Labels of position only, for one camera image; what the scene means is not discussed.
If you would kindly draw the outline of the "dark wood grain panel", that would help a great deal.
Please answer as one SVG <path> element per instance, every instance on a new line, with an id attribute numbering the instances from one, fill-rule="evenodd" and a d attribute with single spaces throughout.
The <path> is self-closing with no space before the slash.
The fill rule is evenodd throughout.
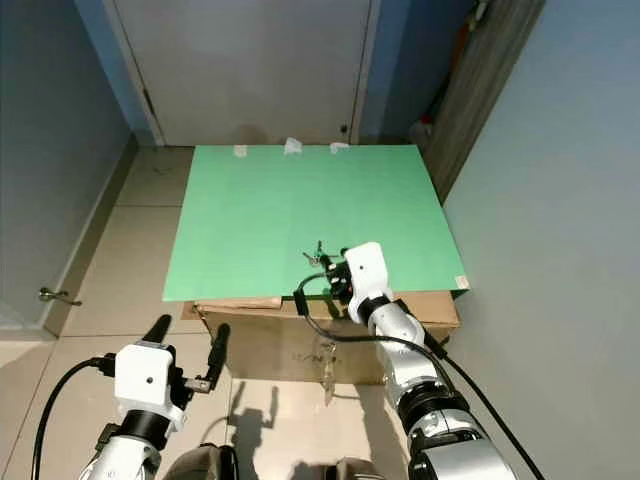
<path id="1" fill-rule="evenodd" d="M 492 0 L 472 33 L 422 159 L 444 204 L 547 0 Z"/>

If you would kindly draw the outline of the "grey door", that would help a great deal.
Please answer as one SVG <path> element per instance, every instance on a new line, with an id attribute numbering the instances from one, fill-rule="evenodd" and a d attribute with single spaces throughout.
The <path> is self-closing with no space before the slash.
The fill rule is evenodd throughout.
<path id="1" fill-rule="evenodd" d="M 37 326 L 131 128 L 74 0 L 1 0 L 1 325 Z"/>

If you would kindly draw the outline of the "orange and black tool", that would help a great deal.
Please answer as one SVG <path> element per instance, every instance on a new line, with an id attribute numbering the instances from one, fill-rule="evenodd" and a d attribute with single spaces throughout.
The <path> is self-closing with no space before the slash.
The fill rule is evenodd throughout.
<path id="1" fill-rule="evenodd" d="M 489 4 L 492 0 L 474 0 L 472 1 L 471 8 L 468 9 L 466 17 L 463 18 L 461 27 L 454 32 L 453 44 L 451 50 L 451 60 L 449 60 L 448 69 L 445 70 L 445 77 L 443 78 L 440 87 L 436 90 L 433 101 L 431 101 L 430 108 L 425 111 L 424 118 L 429 120 L 431 124 L 434 124 L 438 120 L 440 110 L 443 109 L 443 102 L 445 96 L 447 96 L 448 88 L 451 87 L 452 77 L 454 73 L 460 68 L 463 54 L 465 54 L 468 41 L 475 29 L 484 22 L 486 10 L 489 9 Z"/>

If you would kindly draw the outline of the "robot left leg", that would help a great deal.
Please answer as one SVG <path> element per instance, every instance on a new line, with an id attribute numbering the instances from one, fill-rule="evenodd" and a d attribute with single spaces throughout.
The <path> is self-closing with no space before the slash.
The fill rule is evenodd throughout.
<path id="1" fill-rule="evenodd" d="M 180 454 L 163 480 L 239 480 L 236 449 L 212 443 L 198 445 Z"/>

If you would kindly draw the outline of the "brown cardboard box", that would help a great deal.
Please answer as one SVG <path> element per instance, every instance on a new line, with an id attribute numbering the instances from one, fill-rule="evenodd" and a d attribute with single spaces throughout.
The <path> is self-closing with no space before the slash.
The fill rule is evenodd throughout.
<path id="1" fill-rule="evenodd" d="M 460 328 L 451 293 L 444 291 L 398 294 L 426 332 L 438 340 Z M 234 378 L 321 381 L 321 344 L 292 300 L 273 303 L 278 308 L 229 308 L 216 302 L 188 302 L 183 319 L 200 320 L 207 329 L 230 326 L 227 366 Z M 312 317 L 321 328 L 340 335 L 369 334 L 366 326 L 346 317 L 346 308 L 323 298 L 308 300 Z M 335 383 L 381 385 L 384 372 L 374 343 L 337 344 Z"/>

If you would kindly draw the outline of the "green corrugated plastic sheet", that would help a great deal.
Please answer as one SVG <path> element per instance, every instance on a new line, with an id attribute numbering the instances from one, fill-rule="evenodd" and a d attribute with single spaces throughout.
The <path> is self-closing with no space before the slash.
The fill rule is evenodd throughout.
<path id="1" fill-rule="evenodd" d="M 166 271 L 170 302 L 289 294 L 314 274 L 303 251 L 378 242 L 394 292 L 453 291 L 466 275 L 419 150 L 356 145 L 198 146 Z"/>

